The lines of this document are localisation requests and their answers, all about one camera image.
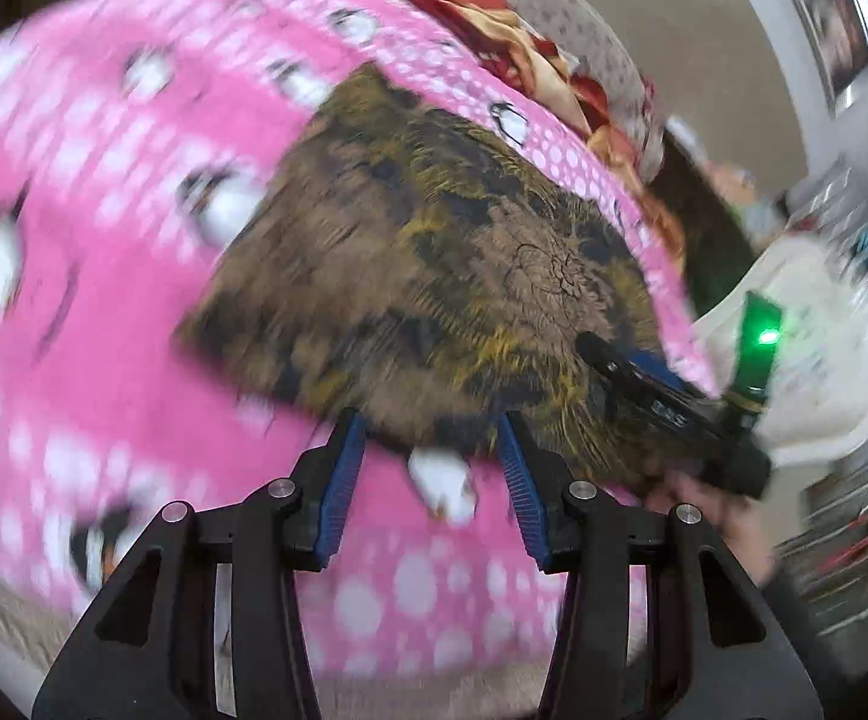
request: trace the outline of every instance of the pink fleece blanket with penguin print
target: pink fleece blanket with penguin print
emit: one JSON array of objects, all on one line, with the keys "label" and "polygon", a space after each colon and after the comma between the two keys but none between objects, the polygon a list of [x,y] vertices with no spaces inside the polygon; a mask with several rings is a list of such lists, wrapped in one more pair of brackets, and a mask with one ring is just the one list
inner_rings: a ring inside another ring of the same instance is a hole
[{"label": "pink fleece blanket with penguin print", "polygon": [[[260,191],[365,61],[499,132],[624,235],[669,365],[711,390],[683,285],[634,200],[553,115],[401,0],[72,0],[0,36],[0,578],[80,613],[160,507],[242,500],[325,440],[170,344],[220,255],[178,188]],[[564,589],[536,570],[499,464],[474,521],[432,518],[369,447],[340,552],[298,575],[315,673],[416,674],[549,654]],[[618,496],[627,503],[633,500]],[[643,576],[632,572],[634,644]]]}]

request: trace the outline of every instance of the green light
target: green light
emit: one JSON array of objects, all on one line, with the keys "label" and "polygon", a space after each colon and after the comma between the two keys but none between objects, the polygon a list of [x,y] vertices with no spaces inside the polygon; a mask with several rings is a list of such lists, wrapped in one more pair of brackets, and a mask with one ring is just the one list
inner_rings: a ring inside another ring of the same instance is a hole
[{"label": "green light", "polygon": [[781,307],[748,293],[738,337],[738,367],[730,389],[745,400],[764,403],[774,357],[783,341]]}]

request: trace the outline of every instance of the white surface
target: white surface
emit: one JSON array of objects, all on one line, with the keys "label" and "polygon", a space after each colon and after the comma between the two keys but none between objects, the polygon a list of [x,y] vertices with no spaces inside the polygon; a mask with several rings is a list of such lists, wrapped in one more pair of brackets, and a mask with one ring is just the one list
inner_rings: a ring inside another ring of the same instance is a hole
[{"label": "white surface", "polygon": [[45,676],[0,642],[0,689],[27,717],[31,716],[34,698]]},{"label": "white surface", "polygon": [[812,236],[774,242],[719,305],[695,322],[725,388],[737,364],[745,295],[783,308],[782,339],[755,432],[775,464],[843,457],[868,438],[868,288],[841,281]]}]

